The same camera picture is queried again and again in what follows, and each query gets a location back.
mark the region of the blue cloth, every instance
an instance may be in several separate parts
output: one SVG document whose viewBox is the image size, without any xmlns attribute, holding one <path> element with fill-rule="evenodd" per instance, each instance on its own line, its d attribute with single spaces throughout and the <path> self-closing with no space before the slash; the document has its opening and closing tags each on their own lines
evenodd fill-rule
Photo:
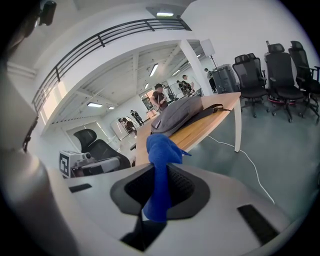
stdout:
<svg viewBox="0 0 320 256">
<path fill-rule="evenodd" d="M 167 163 L 182 164 L 182 156 L 189 155 L 163 134 L 152 134 L 146 139 L 148 159 L 154 165 L 154 190 L 143 208 L 144 215 L 154 222 L 166 222 L 171 207 Z"/>
</svg>

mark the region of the white shirt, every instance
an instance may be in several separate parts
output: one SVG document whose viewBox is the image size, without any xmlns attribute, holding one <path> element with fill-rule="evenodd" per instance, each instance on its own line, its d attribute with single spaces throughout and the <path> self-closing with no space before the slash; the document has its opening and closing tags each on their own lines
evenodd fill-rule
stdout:
<svg viewBox="0 0 320 256">
<path fill-rule="evenodd" d="M 201 88 L 199 83 L 197 82 L 197 80 L 192 75 L 187 75 L 187 80 L 184 80 L 184 81 L 186 81 L 190 85 L 191 85 L 191 83 L 193 83 L 193 89 L 195 91 L 199 90 Z"/>
</svg>

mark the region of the ceiling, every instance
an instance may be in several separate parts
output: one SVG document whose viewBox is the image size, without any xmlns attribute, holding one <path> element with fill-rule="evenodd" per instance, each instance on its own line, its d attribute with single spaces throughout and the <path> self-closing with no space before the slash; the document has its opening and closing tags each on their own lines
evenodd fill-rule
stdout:
<svg viewBox="0 0 320 256">
<path fill-rule="evenodd" d="M 203 49 L 199 42 L 190 42 L 197 55 Z M 154 64 L 159 64 L 152 77 Z M 111 60 L 103 70 L 91 76 L 60 109 L 52 124 L 74 119 L 101 116 L 110 106 L 117 107 L 135 95 L 141 94 L 157 83 L 166 81 L 177 70 L 189 68 L 188 60 L 177 43 L 157 44 L 148 49 L 137 49 L 131 55 Z M 88 102 L 100 103 L 100 108 L 87 106 Z"/>
<path fill-rule="evenodd" d="M 50 26 L 37 26 L 32 34 L 23 40 L 10 61 L 34 69 L 41 54 L 63 33 L 77 23 L 110 8 L 128 4 L 139 4 L 151 14 L 154 7 L 174 8 L 177 14 L 183 13 L 194 0 L 176 0 L 174 5 L 169 0 L 54 0 L 57 3 L 53 22 Z"/>
</svg>

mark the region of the office chair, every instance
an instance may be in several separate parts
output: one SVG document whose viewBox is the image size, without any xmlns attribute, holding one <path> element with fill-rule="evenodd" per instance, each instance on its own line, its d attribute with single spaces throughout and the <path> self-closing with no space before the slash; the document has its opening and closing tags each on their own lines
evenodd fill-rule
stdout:
<svg viewBox="0 0 320 256">
<path fill-rule="evenodd" d="M 258 77 L 264 78 L 260 82 L 261 82 L 261 84 L 263 82 L 263 88 L 266 88 L 266 84 L 267 84 L 266 71 L 264 69 L 261 70 L 261 61 L 260 61 L 260 59 L 258 57 L 256 57 L 253 53 L 248 53 L 247 56 L 250 59 L 254 60 L 256 73 L 257 73 Z"/>
<path fill-rule="evenodd" d="M 245 105 L 241 107 L 241 111 L 251 106 L 252 115 L 256 118 L 256 104 L 263 105 L 262 97 L 267 95 L 267 91 L 264 88 L 266 79 L 258 75 L 255 61 L 247 55 L 237 56 L 234 58 L 234 61 L 235 64 L 232 67 L 239 78 L 241 96 L 248 99 Z"/>
<path fill-rule="evenodd" d="M 284 52 L 285 49 L 280 43 L 268 45 L 268 51 L 269 54 L 265 58 L 269 87 L 284 101 L 284 105 L 274 109 L 272 115 L 275 116 L 276 111 L 284 108 L 289 115 L 288 121 L 291 123 L 290 103 L 302 99 L 304 95 L 299 88 L 295 87 L 290 54 Z"/>
<path fill-rule="evenodd" d="M 83 129 L 77 131 L 73 135 L 76 136 L 81 143 L 81 153 L 90 153 L 96 161 L 119 157 L 119 170 L 131 167 L 129 159 L 115 151 L 102 139 L 97 139 L 95 131 L 91 129 Z"/>
<path fill-rule="evenodd" d="M 297 77 L 296 82 L 300 88 L 305 89 L 306 102 L 305 108 L 301 113 L 301 116 L 304 118 L 307 109 L 311 109 L 317 116 L 316 122 L 319 122 L 320 116 L 318 114 L 319 104 L 318 100 L 315 97 L 315 94 L 320 94 L 320 84 L 319 84 L 319 69 L 320 67 L 316 66 L 315 68 L 310 68 L 306 51 L 304 50 L 302 44 L 298 41 L 291 41 L 292 47 L 288 49 L 291 58 L 296 67 Z M 317 80 L 314 77 L 314 71 L 317 71 Z"/>
</svg>

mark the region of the metal railing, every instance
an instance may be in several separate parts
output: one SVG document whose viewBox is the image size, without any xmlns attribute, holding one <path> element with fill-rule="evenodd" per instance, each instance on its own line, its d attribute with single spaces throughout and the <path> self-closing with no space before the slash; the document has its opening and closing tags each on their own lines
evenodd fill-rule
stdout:
<svg viewBox="0 0 320 256">
<path fill-rule="evenodd" d="M 80 60 L 99 49 L 105 47 L 106 44 L 144 31 L 157 30 L 187 30 L 191 31 L 188 25 L 182 19 L 168 19 L 168 18 L 149 18 L 126 22 L 105 29 L 82 43 L 74 47 L 67 55 L 65 55 L 46 76 L 41 86 L 37 90 L 32 104 L 35 111 L 39 113 L 41 107 L 46 102 L 49 93 L 57 85 L 61 78 Z"/>
</svg>

